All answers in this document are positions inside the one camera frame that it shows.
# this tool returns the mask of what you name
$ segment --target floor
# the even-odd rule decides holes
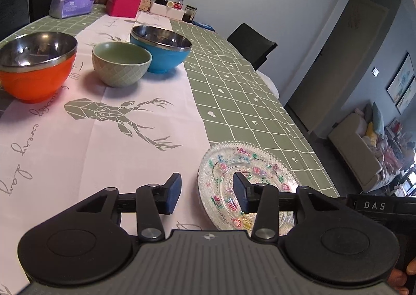
[[[307,129],[289,106],[284,107],[303,136],[315,151],[340,196],[359,194],[362,189],[344,159],[328,139],[316,138]]]

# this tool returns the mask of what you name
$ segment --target human hand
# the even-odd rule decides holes
[[[408,295],[409,289],[404,287],[404,284],[407,281],[407,275],[415,275],[416,274],[416,258],[414,258],[406,268],[406,273],[399,271],[398,269],[393,269],[392,273],[388,277],[387,283],[400,295]]]

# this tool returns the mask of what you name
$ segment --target grey ribbed panel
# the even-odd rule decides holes
[[[215,238],[207,240],[205,234]],[[33,283],[21,295],[395,295],[386,284],[355,290],[328,288],[294,272],[279,250],[246,232],[175,231],[144,245],[114,277],[79,288]]]

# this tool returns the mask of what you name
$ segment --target light switch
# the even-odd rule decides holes
[[[373,74],[374,74],[375,77],[377,77],[378,74],[379,74],[379,71],[377,70],[376,67],[373,69]]]

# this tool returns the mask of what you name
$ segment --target plate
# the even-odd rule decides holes
[[[247,230],[251,235],[256,213],[244,214],[232,187],[232,176],[241,172],[250,183],[268,183],[280,191],[296,192],[295,174],[269,152],[241,142],[223,142],[205,153],[198,171],[202,204],[220,230]],[[279,235],[294,226],[292,212],[279,213]]]

